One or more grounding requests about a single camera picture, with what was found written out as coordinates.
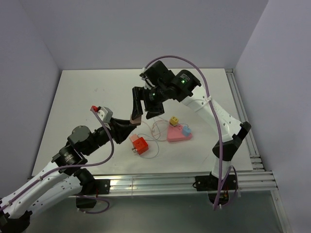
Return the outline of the pink charger plug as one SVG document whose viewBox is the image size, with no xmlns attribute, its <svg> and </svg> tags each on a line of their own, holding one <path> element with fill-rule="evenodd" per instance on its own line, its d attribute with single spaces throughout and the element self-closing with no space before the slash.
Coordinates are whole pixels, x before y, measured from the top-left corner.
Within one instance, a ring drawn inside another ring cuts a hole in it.
<svg viewBox="0 0 311 233">
<path fill-rule="evenodd" d="M 138 137 L 136 134 L 133 134 L 133 135 L 131 135 L 131 136 L 129 137 L 129 139 L 130 139 L 130 141 L 133 143 L 133 142 L 135 142 L 136 140 L 138 140 L 139 137 Z"/>
</svg>

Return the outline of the red cube adapter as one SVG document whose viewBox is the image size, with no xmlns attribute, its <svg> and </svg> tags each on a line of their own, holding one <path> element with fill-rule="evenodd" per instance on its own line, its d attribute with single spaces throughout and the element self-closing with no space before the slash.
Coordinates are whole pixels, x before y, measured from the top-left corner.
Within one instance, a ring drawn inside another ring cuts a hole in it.
<svg viewBox="0 0 311 233">
<path fill-rule="evenodd" d="M 138 137 L 137 139 L 132 141 L 132 145 L 132 151 L 134 153 L 137 153 L 138 155 L 142 155 L 149 149 L 149 145 L 143 137 Z"/>
</svg>

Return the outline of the yellow charger plug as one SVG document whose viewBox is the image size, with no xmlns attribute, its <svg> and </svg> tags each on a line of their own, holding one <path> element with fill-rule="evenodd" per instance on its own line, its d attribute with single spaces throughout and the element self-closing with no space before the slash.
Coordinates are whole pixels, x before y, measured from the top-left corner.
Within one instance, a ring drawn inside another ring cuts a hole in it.
<svg viewBox="0 0 311 233">
<path fill-rule="evenodd" d="M 169 123 L 172 125 L 172 126 L 176 126 L 179 124 L 179 119 L 175 116 L 172 116 L 169 120 Z"/>
</svg>

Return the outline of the pink triangular power strip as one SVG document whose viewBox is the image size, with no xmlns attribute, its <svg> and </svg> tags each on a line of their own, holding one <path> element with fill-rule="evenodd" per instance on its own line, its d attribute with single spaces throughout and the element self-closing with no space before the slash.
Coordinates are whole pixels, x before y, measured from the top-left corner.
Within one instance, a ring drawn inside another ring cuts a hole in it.
<svg viewBox="0 0 311 233">
<path fill-rule="evenodd" d="M 189 137 L 185 137 L 182 134 L 182 129 L 184 125 L 178 124 L 176 126 L 169 125 L 167 130 L 167 141 L 170 143 L 187 141 L 192 139 L 193 135 L 191 134 Z"/>
</svg>

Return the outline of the blue charger plug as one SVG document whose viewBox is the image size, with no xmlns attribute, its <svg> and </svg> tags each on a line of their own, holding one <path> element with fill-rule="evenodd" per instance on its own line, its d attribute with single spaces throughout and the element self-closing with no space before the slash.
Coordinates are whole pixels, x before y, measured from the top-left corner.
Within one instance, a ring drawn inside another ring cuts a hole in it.
<svg viewBox="0 0 311 233">
<path fill-rule="evenodd" d="M 189 137 L 191 135 L 191 129 L 187 125 L 183 126 L 182 134 L 185 137 Z"/>
</svg>

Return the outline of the brown charger plug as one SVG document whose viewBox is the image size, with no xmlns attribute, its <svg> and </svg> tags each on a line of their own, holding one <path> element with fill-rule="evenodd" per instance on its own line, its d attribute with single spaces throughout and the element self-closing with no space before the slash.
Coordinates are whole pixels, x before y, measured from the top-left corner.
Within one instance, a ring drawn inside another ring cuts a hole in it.
<svg viewBox="0 0 311 233">
<path fill-rule="evenodd" d="M 139 116 L 136 119 L 130 119 L 130 123 L 134 126 L 139 126 L 141 125 L 141 116 Z"/>
</svg>

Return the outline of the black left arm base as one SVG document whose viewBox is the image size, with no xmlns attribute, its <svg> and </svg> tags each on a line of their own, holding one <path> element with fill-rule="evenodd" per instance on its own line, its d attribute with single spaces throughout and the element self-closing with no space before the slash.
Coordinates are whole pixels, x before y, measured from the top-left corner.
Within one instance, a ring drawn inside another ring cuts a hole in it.
<svg viewBox="0 0 311 233">
<path fill-rule="evenodd" d="M 110 180 L 109 179 L 95 179 L 88 184 L 83 185 L 82 191 L 78 193 L 76 197 L 76 207 L 78 209 L 91 209 L 94 208 L 97 200 L 88 199 L 87 197 L 99 198 L 100 195 L 108 195 L 110 192 Z"/>
</svg>

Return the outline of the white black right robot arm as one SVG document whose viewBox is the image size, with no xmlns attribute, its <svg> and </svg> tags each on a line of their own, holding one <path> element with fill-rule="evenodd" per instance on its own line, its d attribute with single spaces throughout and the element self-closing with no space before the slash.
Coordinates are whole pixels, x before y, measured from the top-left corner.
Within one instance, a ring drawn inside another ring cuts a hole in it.
<svg viewBox="0 0 311 233">
<path fill-rule="evenodd" d="M 161 61 L 143 68 L 140 77 L 146 87 L 133 87 L 133 111 L 131 120 L 146 112 L 147 119 L 164 113 L 163 102 L 176 100 L 192 109 L 218 134 L 219 139 L 212 149 L 216 161 L 210 177 L 211 186 L 221 189 L 227 183 L 226 174 L 231 161 L 251 125 L 241 122 L 228 113 L 203 87 L 200 80 L 190 71 L 181 70 L 174 74 Z"/>
</svg>

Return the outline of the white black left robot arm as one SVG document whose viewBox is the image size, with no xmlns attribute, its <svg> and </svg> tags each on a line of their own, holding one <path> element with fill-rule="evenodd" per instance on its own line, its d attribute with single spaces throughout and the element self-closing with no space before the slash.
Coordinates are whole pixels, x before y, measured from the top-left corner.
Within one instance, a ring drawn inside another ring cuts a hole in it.
<svg viewBox="0 0 311 233">
<path fill-rule="evenodd" d="M 74 128 L 66 145 L 36 176 L 0 200 L 0 231 L 22 233 L 36 213 L 60 200 L 72 195 L 94 195 L 97 183 L 87 170 L 86 156 L 107 142 L 122 143 L 135 128 L 129 120 L 115 118 L 93 132 L 87 126 Z"/>
</svg>

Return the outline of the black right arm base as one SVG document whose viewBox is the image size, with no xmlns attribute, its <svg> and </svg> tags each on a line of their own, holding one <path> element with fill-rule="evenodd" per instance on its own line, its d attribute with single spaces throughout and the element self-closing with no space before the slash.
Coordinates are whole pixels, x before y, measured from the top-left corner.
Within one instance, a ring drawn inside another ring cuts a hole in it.
<svg viewBox="0 0 311 233">
<path fill-rule="evenodd" d="M 207 191 L 208 198 L 211 203 L 214 203 L 218 190 L 218 179 L 213 177 L 211 174 L 204 176 L 195 176 L 195 182 L 192 184 L 192 187 L 196 191 Z M 230 200 L 229 191 L 238 191 L 238 182 L 235 175 L 228 175 L 224 184 L 221 188 L 221 194 L 219 197 L 219 204 L 227 204 Z"/>
</svg>

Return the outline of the aluminium table frame rail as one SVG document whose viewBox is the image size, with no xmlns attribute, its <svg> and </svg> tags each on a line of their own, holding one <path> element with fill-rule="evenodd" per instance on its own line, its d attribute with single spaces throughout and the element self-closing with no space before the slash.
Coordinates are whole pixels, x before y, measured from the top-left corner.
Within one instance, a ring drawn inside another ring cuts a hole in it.
<svg viewBox="0 0 311 233">
<path fill-rule="evenodd" d="M 52 108 L 32 171 L 42 168 L 61 148 L 71 130 L 78 125 L 99 127 L 91 114 L 91 105 L 105 105 L 117 118 L 126 118 L 132 109 L 132 88 L 142 86 L 137 69 L 64 70 L 58 83 Z M 147 196 L 193 194 L 196 175 L 212 170 L 212 147 L 217 134 L 194 111 L 169 100 L 164 103 L 164 118 L 180 117 L 191 126 L 193 138 L 187 142 L 152 144 L 153 159 L 136 157 L 129 141 L 115 146 L 107 163 L 90 167 L 97 179 L 110 179 L 110 196 Z M 241 192 L 268 191 L 283 233 L 292 231 L 272 172 L 266 171 L 252 133 L 249 133 L 233 157 Z"/>
</svg>

